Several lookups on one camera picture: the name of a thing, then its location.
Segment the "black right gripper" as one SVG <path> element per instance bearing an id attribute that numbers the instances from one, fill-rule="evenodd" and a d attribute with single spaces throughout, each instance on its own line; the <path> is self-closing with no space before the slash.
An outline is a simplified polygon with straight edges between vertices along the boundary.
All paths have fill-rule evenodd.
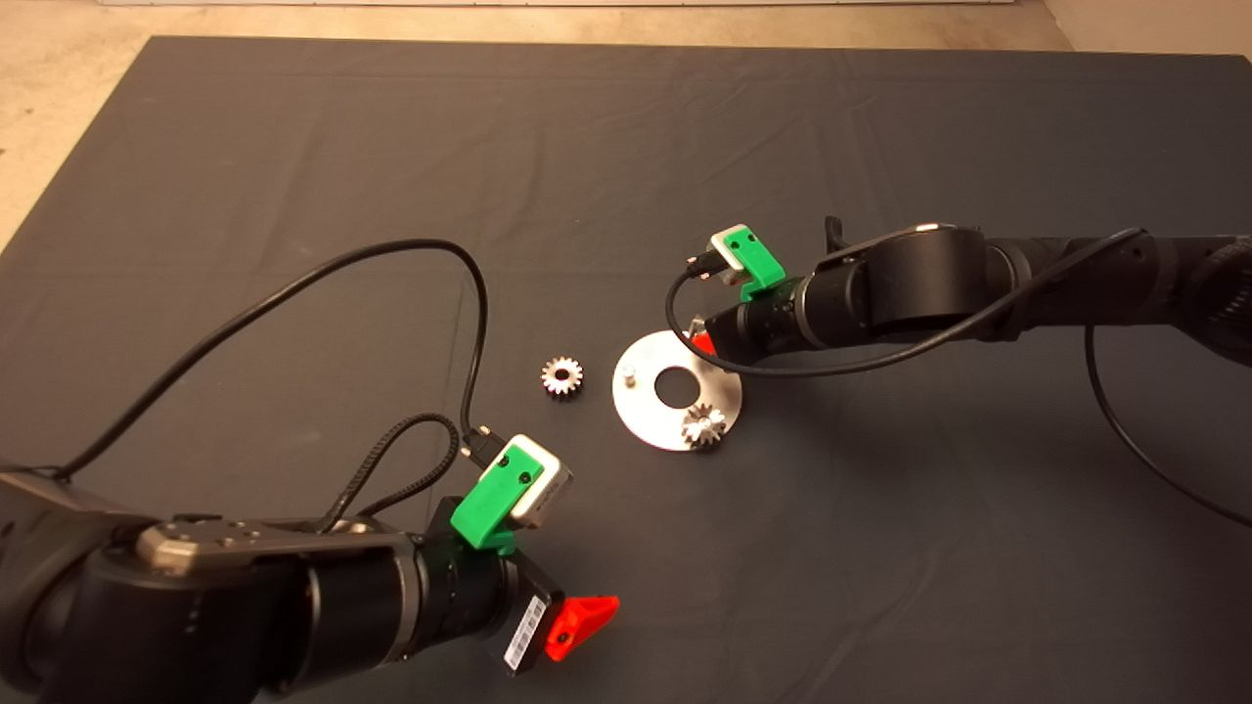
<path id="1" fill-rule="evenodd" d="M 755 338 L 750 314 L 752 306 L 739 303 L 710 314 L 701 332 L 690 333 L 690 342 L 702 355 L 719 357 L 729 365 L 750 366 L 761 360 L 761 346 Z"/>

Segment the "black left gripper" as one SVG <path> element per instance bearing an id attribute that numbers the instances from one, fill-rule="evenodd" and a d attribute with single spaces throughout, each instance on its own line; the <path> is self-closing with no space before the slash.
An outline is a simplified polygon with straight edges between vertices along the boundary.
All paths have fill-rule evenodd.
<path id="1" fill-rule="evenodd" d="M 542 654 L 563 661 L 620 610 L 616 595 L 566 598 L 525 552 L 476 550 L 452 526 L 461 499 L 442 499 L 422 534 L 422 649 L 470 638 L 510 676 Z"/>

